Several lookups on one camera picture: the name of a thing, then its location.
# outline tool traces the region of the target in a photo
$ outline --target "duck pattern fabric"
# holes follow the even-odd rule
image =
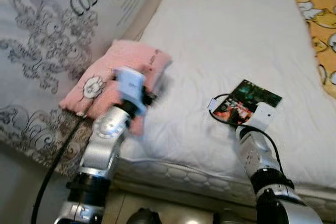
[[[323,87],[336,98],[336,0],[296,0],[318,59]]]

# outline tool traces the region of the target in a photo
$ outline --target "white mattress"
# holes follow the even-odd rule
[[[283,97],[267,132],[287,177],[336,199],[336,101],[320,84],[294,0],[163,0],[141,40],[173,57],[170,85],[144,136],[124,142],[123,159],[247,182],[234,130],[207,111],[213,96],[247,79]]]

